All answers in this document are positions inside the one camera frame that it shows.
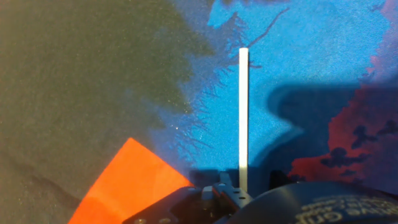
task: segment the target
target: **black motor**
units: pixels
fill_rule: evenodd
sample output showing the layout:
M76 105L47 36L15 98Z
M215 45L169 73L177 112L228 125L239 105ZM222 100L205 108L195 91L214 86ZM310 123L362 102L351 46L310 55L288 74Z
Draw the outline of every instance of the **black motor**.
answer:
M252 199L221 173L217 184L179 189L123 223L398 223L398 197L360 185L292 182L274 171L270 189Z

